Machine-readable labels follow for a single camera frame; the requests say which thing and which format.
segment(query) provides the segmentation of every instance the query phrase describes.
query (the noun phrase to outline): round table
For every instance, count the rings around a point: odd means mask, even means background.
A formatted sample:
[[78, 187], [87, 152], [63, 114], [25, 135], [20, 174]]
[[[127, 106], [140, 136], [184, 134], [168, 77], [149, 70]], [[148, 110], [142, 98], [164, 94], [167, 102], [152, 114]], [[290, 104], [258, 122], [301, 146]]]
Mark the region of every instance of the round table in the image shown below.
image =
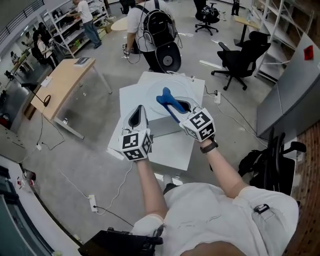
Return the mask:
[[115, 23], [112, 24], [111, 29], [113, 31], [124, 31], [128, 29], [127, 24], [127, 17], [123, 17], [117, 20]]

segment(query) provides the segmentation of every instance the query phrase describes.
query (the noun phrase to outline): chair headrest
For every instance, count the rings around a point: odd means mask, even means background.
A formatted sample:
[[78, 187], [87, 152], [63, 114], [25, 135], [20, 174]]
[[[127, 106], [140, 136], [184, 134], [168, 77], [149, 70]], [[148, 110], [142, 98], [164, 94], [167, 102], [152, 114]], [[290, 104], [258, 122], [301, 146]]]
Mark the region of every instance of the chair headrest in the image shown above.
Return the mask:
[[257, 44], [266, 44], [268, 42], [268, 34], [261, 33], [258, 31], [252, 31], [249, 34], [249, 39]]

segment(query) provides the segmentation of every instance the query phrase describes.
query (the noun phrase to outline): shoe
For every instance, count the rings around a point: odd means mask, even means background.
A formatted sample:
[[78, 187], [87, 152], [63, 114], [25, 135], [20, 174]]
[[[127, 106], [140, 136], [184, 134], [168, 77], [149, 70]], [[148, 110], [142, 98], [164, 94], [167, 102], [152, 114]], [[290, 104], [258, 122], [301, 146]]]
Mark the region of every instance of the shoe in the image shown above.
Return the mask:
[[95, 45], [93, 48], [97, 49], [98, 47], [102, 46], [102, 43], [100, 42], [98, 45]]
[[172, 177], [169, 174], [165, 174], [163, 176], [163, 182], [164, 184], [167, 186], [169, 183], [174, 183], [174, 181], [172, 180]]

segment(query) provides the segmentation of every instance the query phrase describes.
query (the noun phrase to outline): wristwatch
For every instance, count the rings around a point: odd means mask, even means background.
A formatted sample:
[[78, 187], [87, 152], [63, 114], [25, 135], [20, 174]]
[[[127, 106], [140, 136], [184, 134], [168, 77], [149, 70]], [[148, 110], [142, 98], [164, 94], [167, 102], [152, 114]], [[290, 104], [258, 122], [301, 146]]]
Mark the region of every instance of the wristwatch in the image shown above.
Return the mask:
[[213, 134], [212, 136], [210, 136], [208, 139], [210, 139], [212, 141], [212, 143], [208, 146], [205, 147], [200, 147], [200, 150], [203, 154], [208, 153], [209, 151], [215, 149], [218, 147], [218, 143], [215, 141], [215, 135]]

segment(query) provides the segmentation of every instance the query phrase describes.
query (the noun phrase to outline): red paper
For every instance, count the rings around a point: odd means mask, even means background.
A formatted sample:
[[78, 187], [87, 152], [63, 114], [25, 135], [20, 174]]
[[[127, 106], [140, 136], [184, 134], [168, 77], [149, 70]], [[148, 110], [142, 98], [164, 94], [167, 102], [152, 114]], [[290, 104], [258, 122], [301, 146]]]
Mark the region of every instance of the red paper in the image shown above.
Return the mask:
[[304, 60], [305, 61], [314, 59], [314, 46], [313, 45], [308, 46], [303, 51], [304, 51]]

